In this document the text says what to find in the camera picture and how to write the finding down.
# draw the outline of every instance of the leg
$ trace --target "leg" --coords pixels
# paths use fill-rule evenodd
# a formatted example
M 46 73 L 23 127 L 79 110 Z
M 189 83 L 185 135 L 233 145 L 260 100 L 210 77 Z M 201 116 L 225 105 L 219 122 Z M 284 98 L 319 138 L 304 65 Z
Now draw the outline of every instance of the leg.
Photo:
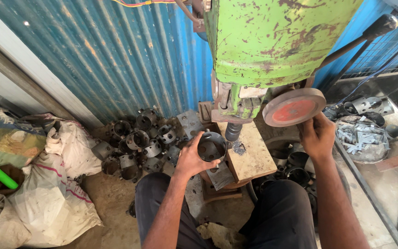
M 164 199 L 170 184 L 170 179 L 171 178 L 164 173 L 152 173 L 142 178 L 136 186 L 135 207 L 141 245 Z M 180 213 L 177 248 L 208 248 L 207 244 L 196 230 L 198 225 L 197 221 L 190 214 L 184 197 L 184 203 L 182 204 Z
M 248 248 L 317 248 L 307 192 L 290 180 L 275 181 L 263 191 L 239 232 Z

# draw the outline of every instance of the lever handle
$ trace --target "lever handle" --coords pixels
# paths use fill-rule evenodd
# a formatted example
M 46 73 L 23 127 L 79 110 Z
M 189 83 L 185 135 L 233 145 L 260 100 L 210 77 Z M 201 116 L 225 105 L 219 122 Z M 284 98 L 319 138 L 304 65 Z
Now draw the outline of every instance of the lever handle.
M 398 26 L 398 20 L 391 14 L 383 14 L 375 20 L 363 33 L 362 37 L 367 40 L 373 40 L 383 36 L 389 31 L 393 31 Z

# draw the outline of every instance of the green machine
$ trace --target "green machine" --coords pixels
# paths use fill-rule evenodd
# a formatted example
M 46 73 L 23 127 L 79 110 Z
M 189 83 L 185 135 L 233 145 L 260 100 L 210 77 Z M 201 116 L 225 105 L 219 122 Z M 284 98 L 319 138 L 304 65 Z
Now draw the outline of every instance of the green machine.
M 267 92 L 272 100 L 262 114 L 268 125 L 295 125 L 315 116 L 326 105 L 311 88 L 315 71 L 397 27 L 394 16 L 383 15 L 327 57 L 362 0 L 192 0 L 192 14 L 176 2 L 195 32 L 206 31 L 213 56 L 211 118 L 229 123 L 229 141 L 257 116 Z

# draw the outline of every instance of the metal mesh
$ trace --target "metal mesh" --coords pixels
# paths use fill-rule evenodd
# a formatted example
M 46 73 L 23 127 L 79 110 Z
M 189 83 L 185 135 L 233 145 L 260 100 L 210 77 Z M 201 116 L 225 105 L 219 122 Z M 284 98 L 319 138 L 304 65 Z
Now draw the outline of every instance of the metal mesh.
M 379 70 L 397 52 L 398 28 L 384 36 L 376 38 L 341 78 L 369 76 Z M 398 72 L 398 59 L 390 64 L 381 74 L 392 72 Z

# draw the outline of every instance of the blue wire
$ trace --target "blue wire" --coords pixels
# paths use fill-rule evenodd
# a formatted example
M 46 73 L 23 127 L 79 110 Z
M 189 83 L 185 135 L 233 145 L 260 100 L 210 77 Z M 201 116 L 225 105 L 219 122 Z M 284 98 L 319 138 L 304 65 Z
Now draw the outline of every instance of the blue wire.
M 391 65 L 395 60 L 398 59 L 398 55 L 396 57 L 394 57 L 394 59 L 392 59 L 386 66 L 384 66 L 383 68 L 381 68 L 378 71 L 373 72 L 371 75 L 369 75 L 368 77 L 364 78 L 361 82 L 359 82 L 359 84 L 357 85 L 357 87 L 350 93 L 348 94 L 348 96 L 346 96 L 345 98 L 343 98 L 342 100 L 340 100 L 337 104 L 330 106 L 327 109 L 331 109 L 336 105 L 339 105 L 340 103 L 342 103 L 343 101 L 345 101 L 345 99 L 347 99 L 349 96 L 351 96 L 351 94 L 353 94 L 361 85 L 363 85 L 363 83 L 367 82 L 370 78 L 372 78 L 374 75 L 382 72 L 383 70 L 385 70 L 387 67 L 389 67 L 389 65 Z

